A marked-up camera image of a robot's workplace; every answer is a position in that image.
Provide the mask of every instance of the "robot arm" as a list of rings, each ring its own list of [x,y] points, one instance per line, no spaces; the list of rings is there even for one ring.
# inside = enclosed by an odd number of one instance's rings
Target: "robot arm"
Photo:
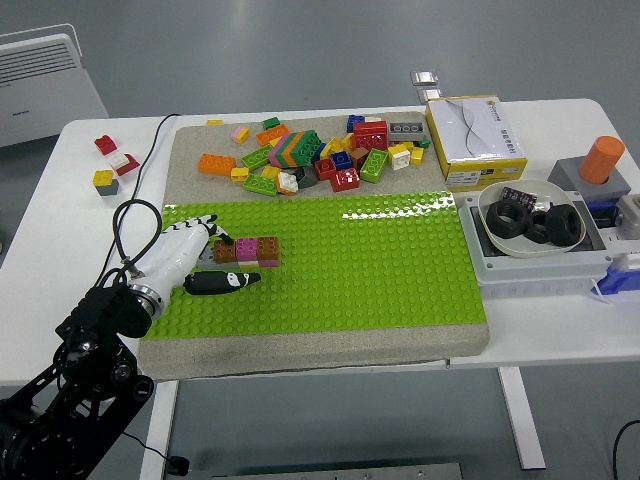
[[[56,328],[62,345],[53,364],[0,401],[0,480],[86,479],[153,394],[153,381],[138,372],[119,335],[143,337],[183,283],[197,285],[190,293],[213,295],[260,279],[189,275],[211,235],[233,243],[215,220],[210,215],[166,229],[137,266],[128,266],[128,284],[93,287]],[[58,394],[38,410],[34,397],[54,381]]]

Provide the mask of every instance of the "gray floor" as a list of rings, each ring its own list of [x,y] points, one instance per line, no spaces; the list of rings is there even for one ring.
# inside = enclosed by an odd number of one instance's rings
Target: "gray floor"
[[[74,24],[112,117],[416,104],[409,71],[430,68],[447,95],[594,99],[636,159],[639,20],[633,1],[0,6],[0,33]],[[54,144],[0,149],[5,249]],[[610,478],[615,433],[640,417],[638,373],[636,363],[523,369],[545,472],[519,471],[494,371],[187,382],[171,452],[191,456],[202,478],[412,459],[459,461],[465,478]],[[148,411],[132,428],[144,432],[147,421]],[[621,476],[636,478],[640,434],[625,434],[623,447]],[[134,478],[140,458],[121,439],[92,478]]]

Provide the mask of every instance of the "green baseplate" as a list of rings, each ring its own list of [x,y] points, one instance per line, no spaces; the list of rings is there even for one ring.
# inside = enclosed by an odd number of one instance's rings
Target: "green baseplate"
[[[175,289],[147,339],[486,322],[449,192],[166,206],[215,213],[232,237],[277,236],[281,266],[238,292]]]

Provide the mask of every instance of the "cardboard box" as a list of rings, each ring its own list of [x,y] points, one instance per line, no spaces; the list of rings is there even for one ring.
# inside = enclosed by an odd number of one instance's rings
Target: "cardboard box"
[[[527,159],[498,97],[434,99],[426,117],[452,192],[483,190],[522,175]]]

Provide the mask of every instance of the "white bowl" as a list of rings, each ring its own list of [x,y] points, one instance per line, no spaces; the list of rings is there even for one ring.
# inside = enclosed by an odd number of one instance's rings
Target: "white bowl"
[[[558,247],[551,243],[539,244],[526,238],[524,235],[518,235],[515,238],[500,238],[489,231],[487,227],[487,211],[489,206],[500,199],[500,193],[504,187],[513,188],[524,193],[536,195],[538,202],[551,202],[553,205],[573,205],[571,198],[557,185],[546,182],[544,180],[512,180],[509,182],[500,182],[489,185],[485,188],[478,198],[478,210],[480,212],[480,220],[489,236],[489,240],[498,250],[512,257],[532,258],[542,257],[545,255],[554,255],[558,253],[568,252],[578,245],[586,234],[584,221],[578,212],[580,218],[580,238],[576,243],[568,247]]]

